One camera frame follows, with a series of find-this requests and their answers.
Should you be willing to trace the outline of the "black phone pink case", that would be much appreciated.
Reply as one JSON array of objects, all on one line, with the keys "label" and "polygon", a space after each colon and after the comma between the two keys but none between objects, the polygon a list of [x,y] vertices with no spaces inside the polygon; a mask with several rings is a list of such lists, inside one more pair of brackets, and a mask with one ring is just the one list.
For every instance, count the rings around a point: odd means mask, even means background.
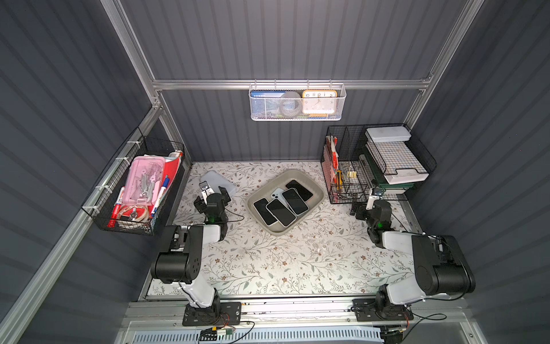
[{"label": "black phone pink case", "polygon": [[288,189],[295,189],[304,202],[307,202],[313,197],[313,193],[309,189],[307,189],[305,186],[302,186],[301,183],[297,182],[294,179],[287,183],[285,186]]},{"label": "black phone pink case", "polygon": [[309,207],[305,201],[301,198],[296,189],[287,189],[282,193],[283,198],[288,204],[289,208],[298,216],[306,213]]},{"label": "black phone pink case", "polygon": [[296,215],[279,199],[274,199],[266,205],[266,209],[281,223],[288,227],[296,221]]}]

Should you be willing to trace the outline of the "beige plastic storage tray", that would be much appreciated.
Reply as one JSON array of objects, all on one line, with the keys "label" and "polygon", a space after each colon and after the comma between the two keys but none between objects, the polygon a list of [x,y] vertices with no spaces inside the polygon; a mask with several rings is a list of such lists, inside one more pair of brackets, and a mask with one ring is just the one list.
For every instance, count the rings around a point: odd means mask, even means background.
[{"label": "beige plastic storage tray", "polygon": [[322,203],[325,192],[306,173],[289,169],[246,201],[246,209],[263,229],[275,237],[303,222]]}]

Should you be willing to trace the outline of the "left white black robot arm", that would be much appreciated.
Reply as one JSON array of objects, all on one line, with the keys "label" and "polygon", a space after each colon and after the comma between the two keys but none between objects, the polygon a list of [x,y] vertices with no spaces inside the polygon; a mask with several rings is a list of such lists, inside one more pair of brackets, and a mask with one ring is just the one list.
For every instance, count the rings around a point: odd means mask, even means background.
[{"label": "left white black robot arm", "polygon": [[204,222],[189,226],[169,226],[173,241],[153,261],[150,273],[164,284],[177,283],[189,306],[210,314],[220,313],[220,298],[216,288],[201,274],[201,258],[205,245],[221,242],[228,231],[226,206],[231,198],[226,188],[211,190],[200,183],[203,194],[193,202],[196,210],[205,216]]}]

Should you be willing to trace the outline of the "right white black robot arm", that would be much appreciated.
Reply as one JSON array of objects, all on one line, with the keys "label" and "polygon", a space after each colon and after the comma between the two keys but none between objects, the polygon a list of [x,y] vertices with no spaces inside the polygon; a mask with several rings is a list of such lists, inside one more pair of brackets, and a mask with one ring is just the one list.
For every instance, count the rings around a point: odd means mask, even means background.
[{"label": "right white black robot arm", "polygon": [[368,236],[376,247],[412,256],[413,274],[384,284],[375,298],[375,309],[404,308],[424,300],[448,301],[462,298],[476,289],[476,281],[454,236],[434,236],[392,228],[389,202],[370,196],[367,202],[352,202],[350,214],[367,224]]}]

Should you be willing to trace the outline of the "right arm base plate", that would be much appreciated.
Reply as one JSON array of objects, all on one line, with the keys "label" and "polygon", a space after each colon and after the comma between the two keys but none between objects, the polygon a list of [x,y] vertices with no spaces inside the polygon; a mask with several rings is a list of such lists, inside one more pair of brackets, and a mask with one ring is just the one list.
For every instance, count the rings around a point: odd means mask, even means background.
[{"label": "right arm base plate", "polygon": [[414,315],[404,305],[393,305],[375,298],[356,298],[352,300],[351,311],[358,322],[406,321]]}]

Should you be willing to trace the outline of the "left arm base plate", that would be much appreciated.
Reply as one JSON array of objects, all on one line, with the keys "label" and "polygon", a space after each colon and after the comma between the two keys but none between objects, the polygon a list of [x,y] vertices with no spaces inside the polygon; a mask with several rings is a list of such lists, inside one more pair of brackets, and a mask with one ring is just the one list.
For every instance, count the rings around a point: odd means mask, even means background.
[{"label": "left arm base plate", "polygon": [[240,302],[222,302],[210,308],[199,309],[187,305],[182,326],[224,326],[238,325],[241,322],[242,304]]}]

